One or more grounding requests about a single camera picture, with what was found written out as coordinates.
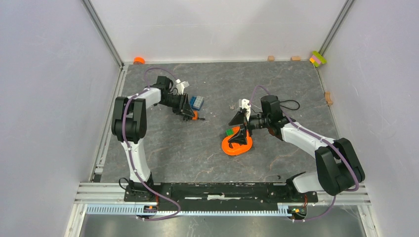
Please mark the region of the orange black padlock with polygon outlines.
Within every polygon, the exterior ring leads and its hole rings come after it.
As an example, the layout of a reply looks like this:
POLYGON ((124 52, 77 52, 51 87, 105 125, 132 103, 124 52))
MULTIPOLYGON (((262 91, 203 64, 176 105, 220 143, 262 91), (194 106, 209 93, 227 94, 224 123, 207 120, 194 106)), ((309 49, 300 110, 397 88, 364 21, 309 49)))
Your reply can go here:
POLYGON ((201 118, 201 117, 199 117, 199 114, 198 114, 198 112, 197 111, 193 111, 193 117, 192 117, 192 120, 205 120, 205 118, 201 118))

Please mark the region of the black cable loop lock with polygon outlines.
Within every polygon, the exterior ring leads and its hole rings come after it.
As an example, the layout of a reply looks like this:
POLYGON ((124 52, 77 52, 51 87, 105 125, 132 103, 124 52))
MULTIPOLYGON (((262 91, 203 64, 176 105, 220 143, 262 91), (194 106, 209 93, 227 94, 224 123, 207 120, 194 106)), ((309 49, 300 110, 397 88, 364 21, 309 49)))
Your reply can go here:
POLYGON ((300 103, 292 99, 280 101, 280 106, 291 111, 297 111, 300 109, 300 103))

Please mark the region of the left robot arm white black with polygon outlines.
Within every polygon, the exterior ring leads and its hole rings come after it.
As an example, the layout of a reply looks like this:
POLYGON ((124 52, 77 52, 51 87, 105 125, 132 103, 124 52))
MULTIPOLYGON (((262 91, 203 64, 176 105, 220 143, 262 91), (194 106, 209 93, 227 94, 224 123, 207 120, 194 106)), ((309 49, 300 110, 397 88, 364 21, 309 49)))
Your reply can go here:
POLYGON ((173 81, 158 76, 155 84, 140 93, 128 97, 117 97, 114 103, 111 131, 121 143, 129 166, 129 191, 143 201, 155 196, 152 173, 147 165, 144 137, 147 132, 147 109, 158 104, 172 108, 172 112, 184 120, 195 117, 186 93, 173 93, 173 81))

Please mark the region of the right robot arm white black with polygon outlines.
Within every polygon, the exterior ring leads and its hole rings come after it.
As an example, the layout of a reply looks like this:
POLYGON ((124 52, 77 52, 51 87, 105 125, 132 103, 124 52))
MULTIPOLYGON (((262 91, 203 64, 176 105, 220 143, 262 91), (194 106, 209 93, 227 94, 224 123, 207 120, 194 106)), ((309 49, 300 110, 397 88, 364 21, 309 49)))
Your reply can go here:
POLYGON ((252 132, 267 129, 281 141, 290 143, 315 159, 316 171, 303 172, 287 180, 286 197, 299 201, 310 191, 324 191, 331 196, 359 189, 365 173, 351 142, 346 138, 332 139, 315 133, 282 110, 277 96, 261 98, 262 111, 253 115, 251 102, 239 101, 239 110, 229 122, 231 131, 221 143, 229 156, 246 153, 253 145, 252 132))

